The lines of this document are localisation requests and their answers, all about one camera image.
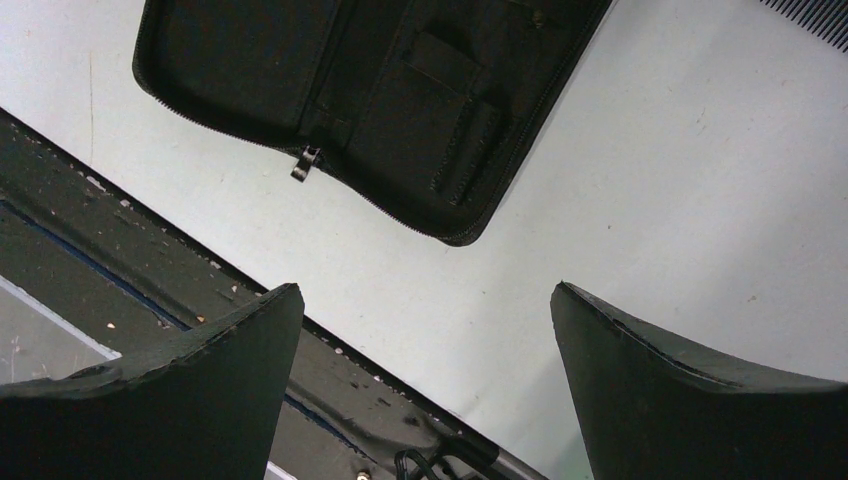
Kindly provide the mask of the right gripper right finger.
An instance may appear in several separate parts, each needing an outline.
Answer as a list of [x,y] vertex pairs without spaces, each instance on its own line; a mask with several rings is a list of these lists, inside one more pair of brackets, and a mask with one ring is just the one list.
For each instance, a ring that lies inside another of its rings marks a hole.
[[712,349],[570,283],[550,301],[597,479],[843,479],[847,386]]

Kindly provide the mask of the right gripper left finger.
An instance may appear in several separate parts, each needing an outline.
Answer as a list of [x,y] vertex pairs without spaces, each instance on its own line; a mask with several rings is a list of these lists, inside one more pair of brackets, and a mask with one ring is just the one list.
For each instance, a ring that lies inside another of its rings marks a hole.
[[304,316],[283,284],[164,343],[1,389],[5,479],[261,479]]

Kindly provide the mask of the black zippered tool case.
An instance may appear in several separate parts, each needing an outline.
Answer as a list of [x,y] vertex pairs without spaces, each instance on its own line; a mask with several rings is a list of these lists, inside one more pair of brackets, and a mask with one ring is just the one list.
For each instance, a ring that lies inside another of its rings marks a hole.
[[484,232],[608,1],[148,1],[137,84],[404,226]]

